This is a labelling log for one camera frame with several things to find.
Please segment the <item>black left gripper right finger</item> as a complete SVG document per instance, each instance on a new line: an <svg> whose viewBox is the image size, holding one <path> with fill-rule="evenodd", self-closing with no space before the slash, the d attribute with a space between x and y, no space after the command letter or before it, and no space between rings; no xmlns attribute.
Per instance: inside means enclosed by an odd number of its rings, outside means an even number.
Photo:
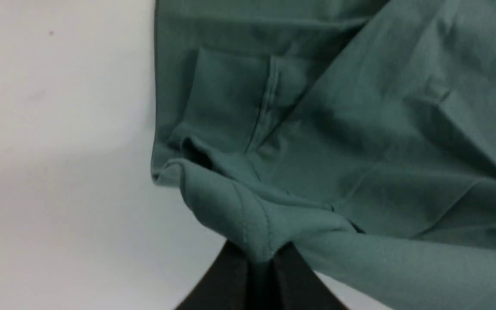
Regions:
<svg viewBox="0 0 496 310"><path fill-rule="evenodd" d="M272 259L273 310L346 310L311 270L293 243L284 245Z"/></svg>

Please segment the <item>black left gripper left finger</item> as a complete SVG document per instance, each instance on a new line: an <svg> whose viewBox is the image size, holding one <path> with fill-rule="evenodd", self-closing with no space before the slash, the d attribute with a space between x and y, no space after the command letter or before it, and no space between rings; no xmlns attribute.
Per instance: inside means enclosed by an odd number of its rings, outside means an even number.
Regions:
<svg viewBox="0 0 496 310"><path fill-rule="evenodd" d="M248 260L236 245L224 243L221 251L177 310L247 309Z"/></svg>

